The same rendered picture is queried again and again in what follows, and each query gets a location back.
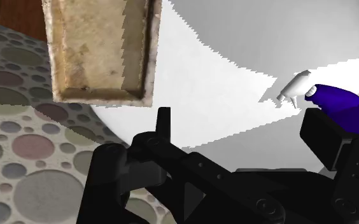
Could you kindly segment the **white round table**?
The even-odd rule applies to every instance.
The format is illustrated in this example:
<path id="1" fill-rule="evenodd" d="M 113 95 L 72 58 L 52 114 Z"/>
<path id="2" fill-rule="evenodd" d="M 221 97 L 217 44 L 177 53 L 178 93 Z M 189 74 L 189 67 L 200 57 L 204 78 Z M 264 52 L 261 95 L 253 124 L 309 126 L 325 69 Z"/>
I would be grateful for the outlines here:
<path id="1" fill-rule="evenodd" d="M 167 106 L 172 143 L 230 171 L 319 172 L 299 136 L 310 103 L 277 100 L 305 70 L 359 94 L 359 0 L 162 0 L 152 107 L 94 111 L 129 143 Z"/>

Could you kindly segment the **grey rug with coloured circles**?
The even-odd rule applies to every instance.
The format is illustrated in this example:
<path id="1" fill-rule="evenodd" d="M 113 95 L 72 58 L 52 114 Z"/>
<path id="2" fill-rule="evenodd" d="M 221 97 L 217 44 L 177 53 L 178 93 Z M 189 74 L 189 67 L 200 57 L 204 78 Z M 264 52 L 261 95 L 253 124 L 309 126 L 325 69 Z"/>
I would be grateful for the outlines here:
<path id="1" fill-rule="evenodd" d="M 93 150 L 118 141 L 51 84 L 46 44 L 0 26 L 0 224 L 76 224 Z"/>

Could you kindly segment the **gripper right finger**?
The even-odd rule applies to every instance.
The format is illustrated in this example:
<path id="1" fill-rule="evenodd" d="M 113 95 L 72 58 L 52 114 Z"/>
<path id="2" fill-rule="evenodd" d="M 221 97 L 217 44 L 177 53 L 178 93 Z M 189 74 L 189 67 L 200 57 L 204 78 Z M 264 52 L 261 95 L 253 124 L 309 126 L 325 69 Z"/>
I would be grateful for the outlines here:
<path id="1" fill-rule="evenodd" d="M 330 202 L 343 224 L 359 224 L 359 134 L 346 132 L 322 110 L 308 108 L 300 137 L 329 171 L 336 172 Z"/>

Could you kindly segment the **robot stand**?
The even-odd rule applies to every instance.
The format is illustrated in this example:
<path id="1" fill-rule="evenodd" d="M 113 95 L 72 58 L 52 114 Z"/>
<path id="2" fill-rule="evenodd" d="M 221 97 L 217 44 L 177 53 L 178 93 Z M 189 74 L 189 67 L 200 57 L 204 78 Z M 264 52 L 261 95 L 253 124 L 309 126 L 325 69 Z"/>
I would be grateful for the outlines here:
<path id="1" fill-rule="evenodd" d="M 150 107 L 162 0 L 42 0 L 55 102 Z"/>

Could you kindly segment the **blue spray bottle white nozzle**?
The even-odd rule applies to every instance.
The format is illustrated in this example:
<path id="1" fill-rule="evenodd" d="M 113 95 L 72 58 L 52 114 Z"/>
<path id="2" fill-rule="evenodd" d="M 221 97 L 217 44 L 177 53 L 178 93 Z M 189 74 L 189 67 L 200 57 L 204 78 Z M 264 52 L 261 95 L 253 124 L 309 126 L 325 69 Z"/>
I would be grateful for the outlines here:
<path id="1" fill-rule="evenodd" d="M 295 75 L 277 96 L 278 101 L 289 98 L 297 108 L 297 97 L 318 106 L 345 131 L 359 134 L 359 96 L 345 89 L 313 82 L 310 71 Z"/>

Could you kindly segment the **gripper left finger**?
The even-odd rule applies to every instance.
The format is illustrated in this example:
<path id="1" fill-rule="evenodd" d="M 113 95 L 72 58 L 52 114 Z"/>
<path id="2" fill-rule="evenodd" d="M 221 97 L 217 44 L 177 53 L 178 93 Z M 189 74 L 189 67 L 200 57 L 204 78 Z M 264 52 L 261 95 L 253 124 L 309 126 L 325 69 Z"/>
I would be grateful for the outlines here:
<path id="1" fill-rule="evenodd" d="M 170 142 L 171 109 L 129 148 L 110 143 L 93 154 L 76 224 L 151 224 L 126 210 L 130 192 L 146 188 L 177 224 L 284 224 L 284 207 L 200 153 Z"/>

